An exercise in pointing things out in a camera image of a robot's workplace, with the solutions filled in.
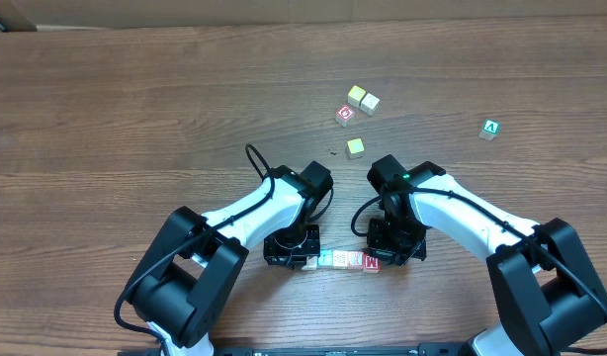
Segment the wooden block B and brush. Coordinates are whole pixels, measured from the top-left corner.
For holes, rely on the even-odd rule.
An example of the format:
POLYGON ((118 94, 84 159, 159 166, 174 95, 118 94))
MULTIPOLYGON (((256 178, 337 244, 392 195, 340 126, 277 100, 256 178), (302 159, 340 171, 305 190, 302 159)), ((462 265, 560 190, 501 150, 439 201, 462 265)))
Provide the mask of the wooden block B and brush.
POLYGON ((303 270, 310 271, 318 268, 318 257, 312 256, 306 259, 305 265, 302 267, 303 270))

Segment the blue T wooden block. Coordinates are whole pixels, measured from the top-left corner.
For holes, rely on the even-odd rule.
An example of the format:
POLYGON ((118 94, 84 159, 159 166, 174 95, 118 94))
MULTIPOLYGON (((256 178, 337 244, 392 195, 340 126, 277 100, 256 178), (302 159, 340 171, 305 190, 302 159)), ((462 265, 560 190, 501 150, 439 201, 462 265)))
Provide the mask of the blue T wooden block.
POLYGON ((333 267, 333 251, 330 249, 321 249, 317 258, 317 267, 332 268, 333 267))

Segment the red M wooden block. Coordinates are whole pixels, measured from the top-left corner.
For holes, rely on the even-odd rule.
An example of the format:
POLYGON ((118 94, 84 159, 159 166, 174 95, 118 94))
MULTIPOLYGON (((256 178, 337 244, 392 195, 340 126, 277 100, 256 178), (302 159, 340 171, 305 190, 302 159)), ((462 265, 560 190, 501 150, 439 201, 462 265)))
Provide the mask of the red M wooden block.
POLYGON ((363 257, 362 270, 365 273, 379 273, 381 270, 381 262, 378 258, 365 254, 363 257))

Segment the yellow K wooden block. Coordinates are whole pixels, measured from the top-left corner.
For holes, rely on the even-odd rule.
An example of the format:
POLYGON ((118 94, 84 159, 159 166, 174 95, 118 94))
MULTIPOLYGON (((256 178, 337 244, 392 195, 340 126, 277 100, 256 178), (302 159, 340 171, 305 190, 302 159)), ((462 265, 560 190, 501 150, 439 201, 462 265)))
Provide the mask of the yellow K wooden block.
POLYGON ((332 268, 347 269, 349 267, 349 252, 343 250, 332 251, 332 268))

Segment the red drawing wooden block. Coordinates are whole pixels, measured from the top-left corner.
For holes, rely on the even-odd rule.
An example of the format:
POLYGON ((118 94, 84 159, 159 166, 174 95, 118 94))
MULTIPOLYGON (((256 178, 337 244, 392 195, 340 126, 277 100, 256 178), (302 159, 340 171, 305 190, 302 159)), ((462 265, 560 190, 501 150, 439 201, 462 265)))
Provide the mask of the red drawing wooden block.
POLYGON ((348 251, 347 266, 349 269, 362 270, 364 266, 364 253, 362 251, 348 251))

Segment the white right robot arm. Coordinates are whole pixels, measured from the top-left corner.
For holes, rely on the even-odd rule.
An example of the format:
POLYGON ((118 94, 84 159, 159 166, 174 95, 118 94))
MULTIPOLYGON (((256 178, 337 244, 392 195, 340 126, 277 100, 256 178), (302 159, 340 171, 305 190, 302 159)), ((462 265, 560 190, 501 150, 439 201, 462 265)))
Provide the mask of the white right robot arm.
POLYGON ((460 344, 459 355, 607 355, 578 341, 607 324, 607 292, 576 230, 561 219, 511 215, 425 161, 405 169, 392 155, 367 179, 383 211, 365 233, 370 255, 403 265, 426 257, 437 229, 485 263, 499 322, 460 344))

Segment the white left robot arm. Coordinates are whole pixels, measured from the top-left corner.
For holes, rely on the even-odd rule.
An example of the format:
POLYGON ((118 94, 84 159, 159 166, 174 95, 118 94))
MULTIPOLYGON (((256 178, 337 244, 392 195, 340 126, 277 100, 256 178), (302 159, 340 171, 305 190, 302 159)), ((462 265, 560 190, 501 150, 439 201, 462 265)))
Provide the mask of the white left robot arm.
POLYGON ((249 251, 264 248, 270 265, 303 267, 320 253, 316 207, 332 192, 329 169, 270 169, 257 190, 217 211, 174 211, 131 274, 120 304, 129 303, 160 343, 158 355, 211 355, 208 333, 249 251))

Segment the yellow L wooden block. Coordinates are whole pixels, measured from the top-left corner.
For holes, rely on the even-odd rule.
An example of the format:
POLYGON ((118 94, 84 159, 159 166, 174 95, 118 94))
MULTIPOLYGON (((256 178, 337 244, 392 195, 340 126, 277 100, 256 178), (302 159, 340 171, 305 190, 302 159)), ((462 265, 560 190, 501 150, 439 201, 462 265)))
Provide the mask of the yellow L wooden block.
POLYGON ((346 150, 348 158, 355 159, 363 156, 365 147, 360 138, 354 138, 347 141, 346 150))

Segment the red O wooden block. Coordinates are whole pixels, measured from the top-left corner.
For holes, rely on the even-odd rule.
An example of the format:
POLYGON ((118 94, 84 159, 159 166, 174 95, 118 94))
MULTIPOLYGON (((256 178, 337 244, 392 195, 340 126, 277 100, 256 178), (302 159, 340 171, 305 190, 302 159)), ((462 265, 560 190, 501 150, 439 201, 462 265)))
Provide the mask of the red O wooden block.
POLYGON ((343 128, 347 127, 355 118, 356 113, 349 105, 341 106, 335 115, 336 122, 343 128))

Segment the plain wooden block yellow side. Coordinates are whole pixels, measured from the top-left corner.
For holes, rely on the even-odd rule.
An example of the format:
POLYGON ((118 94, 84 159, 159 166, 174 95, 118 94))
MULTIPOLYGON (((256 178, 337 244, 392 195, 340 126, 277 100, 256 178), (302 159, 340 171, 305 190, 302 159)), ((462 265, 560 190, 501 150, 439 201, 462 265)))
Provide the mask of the plain wooden block yellow side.
POLYGON ((367 93, 360 102, 359 109, 372 116, 380 105, 380 99, 372 93, 367 93))

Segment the green A wooden block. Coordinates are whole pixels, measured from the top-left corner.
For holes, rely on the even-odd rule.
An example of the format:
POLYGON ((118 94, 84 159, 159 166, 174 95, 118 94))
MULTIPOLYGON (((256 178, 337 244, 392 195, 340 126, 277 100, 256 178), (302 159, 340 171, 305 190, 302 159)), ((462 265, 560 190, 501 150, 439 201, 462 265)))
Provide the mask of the green A wooden block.
POLYGON ((493 140, 499 134, 501 124, 500 122, 486 119, 482 125, 482 128, 478 134, 480 138, 485 140, 493 140))

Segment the yellow top wooden block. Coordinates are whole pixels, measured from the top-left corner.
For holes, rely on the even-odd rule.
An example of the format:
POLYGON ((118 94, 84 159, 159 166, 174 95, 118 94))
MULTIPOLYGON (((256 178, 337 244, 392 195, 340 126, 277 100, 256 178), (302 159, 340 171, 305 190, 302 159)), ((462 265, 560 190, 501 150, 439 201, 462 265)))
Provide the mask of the yellow top wooden block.
POLYGON ((354 85, 347 94, 347 103, 355 108, 359 108, 366 95, 366 90, 358 85, 354 85))

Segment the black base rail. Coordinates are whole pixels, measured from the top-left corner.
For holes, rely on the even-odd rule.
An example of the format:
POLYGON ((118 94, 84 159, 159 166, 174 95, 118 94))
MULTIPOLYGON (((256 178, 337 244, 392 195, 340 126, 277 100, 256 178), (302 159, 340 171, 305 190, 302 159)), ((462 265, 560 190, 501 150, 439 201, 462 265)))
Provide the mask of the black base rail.
POLYGON ((459 356, 470 355, 466 342, 422 342, 417 346, 394 347, 325 347, 274 348, 248 347, 217 348, 215 356, 459 356))

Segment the cardboard wall panel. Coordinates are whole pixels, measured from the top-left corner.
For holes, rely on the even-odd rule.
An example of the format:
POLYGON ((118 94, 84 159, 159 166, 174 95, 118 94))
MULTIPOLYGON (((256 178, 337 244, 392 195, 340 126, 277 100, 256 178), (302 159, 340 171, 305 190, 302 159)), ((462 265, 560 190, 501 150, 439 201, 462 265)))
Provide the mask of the cardboard wall panel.
POLYGON ((0 0, 10 31, 607 15, 607 0, 0 0))

